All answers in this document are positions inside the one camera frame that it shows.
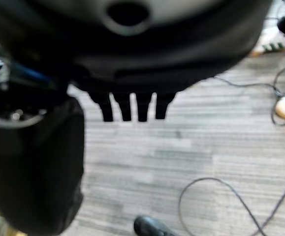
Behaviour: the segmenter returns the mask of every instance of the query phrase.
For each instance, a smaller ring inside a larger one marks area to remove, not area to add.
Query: gray carpet
[[[236,83],[272,82],[285,54],[246,59],[222,75]],[[279,86],[285,91],[285,74]],[[85,200],[67,236],[131,236],[137,215],[161,219],[182,235],[177,202],[195,178],[220,177],[242,194],[259,221],[285,190],[285,128],[275,127],[267,88],[233,88],[213,79],[178,95],[166,121],[101,121],[86,93],[71,88],[86,110]],[[133,107],[136,120],[136,107]],[[201,183],[185,195],[185,219],[199,236],[244,236],[255,230],[224,187]],[[266,229],[285,235],[285,203]]]

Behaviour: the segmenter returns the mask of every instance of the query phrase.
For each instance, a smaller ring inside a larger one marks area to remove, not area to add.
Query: circular hole
[[[145,6],[133,2],[114,4],[107,9],[107,14],[117,24],[126,27],[136,26],[149,17]]]

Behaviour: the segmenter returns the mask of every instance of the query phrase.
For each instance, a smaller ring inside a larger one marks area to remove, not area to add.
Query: black cable
[[[273,84],[268,84],[268,83],[253,83],[253,84],[244,84],[244,85],[238,85],[238,84],[235,84],[235,83],[232,83],[228,80],[225,80],[219,76],[215,76],[214,79],[218,79],[220,81],[223,81],[225,83],[227,83],[228,85],[231,85],[231,86],[234,86],[234,87],[237,87],[237,88],[249,88],[249,87],[268,87],[268,88],[271,88],[273,91],[274,91],[274,94],[276,95],[277,97],[277,100],[273,106],[273,108],[271,109],[271,121],[274,125],[276,126],[280,126],[280,127],[284,127],[285,126],[285,123],[278,123],[276,122],[276,119],[275,119],[275,115],[276,115],[276,106],[278,104],[278,102],[280,101],[280,99],[282,98],[285,98],[285,94],[281,93],[281,91],[278,89],[277,87],[277,82],[278,82],[278,79],[280,78],[280,76],[285,72],[285,68],[283,68],[282,70],[280,70],[277,75],[275,76],[274,78],[274,81],[273,81]]]
[[[242,203],[242,205],[244,206],[244,208],[246,209],[246,211],[249,213],[251,219],[253,220],[253,222],[255,223],[256,227],[258,228],[258,231],[256,231],[255,233],[251,234],[251,236],[256,236],[257,234],[261,234],[263,236],[268,236],[263,229],[270,223],[270,221],[273,219],[273,217],[275,216],[275,214],[277,213],[277,211],[279,210],[280,206],[282,205],[282,203],[285,200],[285,192],[283,193],[282,197],[280,198],[280,200],[278,201],[278,203],[276,204],[275,208],[273,209],[273,211],[271,212],[270,216],[265,220],[265,222],[263,224],[260,225],[260,223],[257,221],[256,217],[253,215],[253,213],[251,212],[251,210],[249,209],[249,207],[247,206],[247,204],[244,202],[243,198],[241,197],[241,195],[234,189],[234,187],[232,187],[229,183],[227,183],[226,181],[219,179],[219,178],[213,178],[213,177],[206,177],[206,178],[199,178],[194,180],[193,182],[191,182],[190,184],[188,184],[182,191],[182,193],[180,194],[179,200],[178,200],[178,214],[179,214],[179,219],[182,223],[183,228],[185,229],[185,231],[190,235],[190,236],[195,236],[188,228],[188,226],[186,225],[186,223],[184,222],[183,219],[183,214],[182,214],[182,199],[184,194],[187,192],[187,190],[193,186],[194,184],[201,182],[201,181],[207,181],[207,180],[212,180],[212,181],[216,181],[219,182],[225,186],[227,186],[236,196],[237,198],[240,200],[240,202]]]
[[[238,84],[234,84],[228,80],[225,80],[219,76],[215,76],[215,79],[218,79],[220,81],[223,81],[231,86],[234,87],[238,87],[238,88],[249,88],[249,87],[254,87],[254,86],[261,86],[261,87],[267,87],[267,88],[271,88],[273,89],[275,95],[277,96],[277,101],[272,109],[271,112],[271,119],[272,122],[277,125],[277,126],[285,126],[284,124],[279,124],[275,121],[275,110],[276,110],[276,105],[279,101],[279,99],[282,99],[285,97],[285,94],[282,94],[280,92],[280,90],[277,88],[277,82],[278,79],[280,78],[280,76],[285,72],[285,68],[283,68],[282,70],[280,70],[277,75],[274,78],[273,84],[267,84],[267,83],[253,83],[253,84],[245,84],[245,85],[238,85]],[[279,210],[280,206],[282,205],[282,203],[285,200],[285,192],[283,193],[283,195],[281,196],[281,198],[279,199],[279,201],[277,202],[276,206],[274,207],[273,211],[271,212],[271,214],[269,215],[269,217],[265,220],[265,222],[263,224],[260,224],[256,217],[253,215],[253,213],[251,212],[251,210],[249,209],[249,207],[247,206],[247,204],[244,202],[243,198],[241,197],[241,195],[226,181],[219,179],[219,178],[213,178],[213,177],[206,177],[206,178],[199,178],[194,180],[193,182],[191,182],[190,184],[188,184],[182,191],[182,193],[179,196],[179,200],[178,200],[178,213],[179,213],[179,219],[181,221],[181,224],[183,226],[183,228],[187,231],[187,233],[190,236],[195,236],[188,228],[188,226],[186,225],[186,223],[184,222],[183,219],[183,215],[182,215],[182,199],[184,194],[186,193],[186,191],[193,186],[194,184],[201,182],[201,181],[207,181],[207,180],[212,180],[212,181],[217,181],[225,186],[227,186],[236,196],[237,198],[240,200],[240,202],[242,203],[242,205],[244,206],[244,208],[246,209],[246,211],[249,213],[251,219],[253,220],[253,222],[255,223],[256,227],[258,228],[258,230],[256,232],[254,232],[253,234],[251,234],[251,236],[256,236],[257,234],[261,234],[263,236],[267,236],[267,234],[263,231],[263,229],[271,222],[271,220],[274,218],[275,214],[277,213],[277,211]]]

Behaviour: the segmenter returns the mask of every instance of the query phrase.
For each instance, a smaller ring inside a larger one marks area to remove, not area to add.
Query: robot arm
[[[251,51],[271,5],[178,2],[0,0],[0,54],[10,69],[0,84],[0,210],[15,228],[58,235],[80,207],[84,116],[69,84],[88,92],[106,121],[109,93],[124,120],[135,93],[146,121],[155,92],[163,119],[177,92]]]

